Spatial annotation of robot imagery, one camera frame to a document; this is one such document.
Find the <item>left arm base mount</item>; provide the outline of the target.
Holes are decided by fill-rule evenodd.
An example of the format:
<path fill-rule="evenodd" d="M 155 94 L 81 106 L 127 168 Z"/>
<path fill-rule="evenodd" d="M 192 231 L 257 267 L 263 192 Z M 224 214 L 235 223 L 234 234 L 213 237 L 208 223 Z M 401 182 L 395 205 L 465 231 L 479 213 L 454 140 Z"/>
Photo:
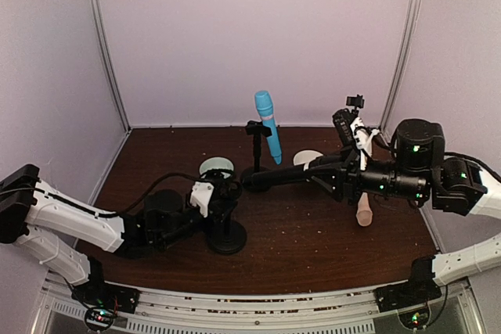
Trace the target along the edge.
<path fill-rule="evenodd" d="M 89 263 L 89 280 L 78 286 L 67 282 L 67 286 L 71 297 L 85 308 L 83 321 L 87 328 L 101 333 L 114 324 L 119 313 L 135 313 L 140 292 L 105 282 L 101 263 L 94 257 L 89 258 Z"/>

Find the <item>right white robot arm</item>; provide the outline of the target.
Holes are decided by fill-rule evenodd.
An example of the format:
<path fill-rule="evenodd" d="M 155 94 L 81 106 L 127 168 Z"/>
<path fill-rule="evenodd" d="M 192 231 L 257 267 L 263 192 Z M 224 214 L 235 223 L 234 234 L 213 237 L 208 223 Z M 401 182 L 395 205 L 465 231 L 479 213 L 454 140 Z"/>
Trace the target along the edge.
<path fill-rule="evenodd" d="M 362 193 L 399 198 L 461 216 L 500 217 L 500 176 L 475 158 L 445 151 L 442 126 L 422 119 L 403 120 L 391 140 L 391 160 L 324 163 L 317 158 L 303 171 L 337 200 Z M 500 236 L 451 253 L 415 260 L 410 280 L 438 286 L 500 265 Z"/>

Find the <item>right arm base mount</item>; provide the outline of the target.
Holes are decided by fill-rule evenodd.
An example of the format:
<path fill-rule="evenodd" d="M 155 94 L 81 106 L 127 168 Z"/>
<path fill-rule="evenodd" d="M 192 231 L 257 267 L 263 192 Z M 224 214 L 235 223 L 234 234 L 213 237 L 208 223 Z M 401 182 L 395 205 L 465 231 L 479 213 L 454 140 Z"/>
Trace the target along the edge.
<path fill-rule="evenodd" d="M 442 314 L 444 304 L 433 318 L 430 302 L 442 297 L 441 287 L 432 271 L 435 256 L 421 257 L 412 262 L 409 278 L 374 290 L 380 313 L 397 311 L 400 323 L 408 330 L 425 330 Z"/>

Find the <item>blue toy microphone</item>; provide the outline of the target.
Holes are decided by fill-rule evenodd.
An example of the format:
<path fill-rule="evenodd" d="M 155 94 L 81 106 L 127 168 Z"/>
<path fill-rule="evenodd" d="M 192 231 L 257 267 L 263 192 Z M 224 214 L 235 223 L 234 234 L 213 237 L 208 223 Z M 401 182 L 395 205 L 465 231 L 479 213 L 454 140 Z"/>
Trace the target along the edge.
<path fill-rule="evenodd" d="M 254 102 L 262 124 L 271 131 L 270 136 L 266 137 L 270 155 L 275 163 L 280 165 L 282 163 L 282 149 L 274 116 L 272 97 L 267 91 L 259 91 L 254 94 Z"/>

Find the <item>black handheld microphone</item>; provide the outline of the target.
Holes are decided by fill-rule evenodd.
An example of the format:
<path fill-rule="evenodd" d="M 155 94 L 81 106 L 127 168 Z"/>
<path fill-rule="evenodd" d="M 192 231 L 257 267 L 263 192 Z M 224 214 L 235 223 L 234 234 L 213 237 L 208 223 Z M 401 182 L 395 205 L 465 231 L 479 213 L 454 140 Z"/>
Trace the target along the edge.
<path fill-rule="evenodd" d="M 289 185 L 302 182 L 312 182 L 309 178 L 312 175 L 334 175 L 334 172 L 311 172 L 303 171 L 305 164 L 284 167 L 278 170 L 266 170 L 258 173 L 253 173 L 250 177 L 245 178 L 243 182 L 246 185 L 254 187 L 274 187 L 279 185 Z"/>

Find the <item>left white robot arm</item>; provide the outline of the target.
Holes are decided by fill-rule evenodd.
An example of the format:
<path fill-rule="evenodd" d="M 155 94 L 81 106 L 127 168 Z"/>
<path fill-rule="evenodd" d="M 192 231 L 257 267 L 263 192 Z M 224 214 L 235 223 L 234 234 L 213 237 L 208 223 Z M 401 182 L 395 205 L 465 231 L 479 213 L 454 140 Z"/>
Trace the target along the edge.
<path fill-rule="evenodd" d="M 216 253 L 238 253 L 246 245 L 245 228 L 231 218 L 241 194 L 231 170 L 186 175 L 193 183 L 186 197 L 152 184 L 122 212 L 64 195 L 38 173 L 38 167 L 27 164 L 2 180 L 1 242 L 25 248 L 73 286 L 100 283 L 102 266 L 61 241 L 59 233 L 133 260 L 163 252 L 197 232 L 205 234 Z"/>

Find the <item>short black microphone stand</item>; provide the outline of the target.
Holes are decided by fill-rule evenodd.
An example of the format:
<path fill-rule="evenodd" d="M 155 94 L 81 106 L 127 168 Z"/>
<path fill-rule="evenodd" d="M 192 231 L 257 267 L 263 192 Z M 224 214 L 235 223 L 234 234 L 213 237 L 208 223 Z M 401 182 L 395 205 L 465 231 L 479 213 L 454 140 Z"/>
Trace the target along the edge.
<path fill-rule="evenodd" d="M 241 223 L 232 218 L 232 231 L 227 239 L 206 241 L 212 251 L 223 255 L 231 255 L 240 252 L 245 247 L 247 243 L 247 231 Z"/>

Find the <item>tall black microphone stand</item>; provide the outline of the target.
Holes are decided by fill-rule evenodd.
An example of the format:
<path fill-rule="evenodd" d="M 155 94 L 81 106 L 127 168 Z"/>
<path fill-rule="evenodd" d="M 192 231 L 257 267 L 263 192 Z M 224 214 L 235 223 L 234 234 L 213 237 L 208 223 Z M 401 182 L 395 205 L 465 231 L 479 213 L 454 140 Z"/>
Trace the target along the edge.
<path fill-rule="evenodd" d="M 245 132 L 247 135 L 253 136 L 253 158 L 254 164 L 252 167 L 248 167 L 242 171 L 240 174 L 240 183 L 249 192 L 266 192 L 269 187 L 254 187 L 246 185 L 243 180 L 250 177 L 253 173 L 258 173 L 261 171 L 266 171 L 267 168 L 261 167 L 261 138 L 267 138 L 272 135 L 272 131 L 269 127 L 266 127 L 262 122 L 249 120 L 245 126 Z"/>

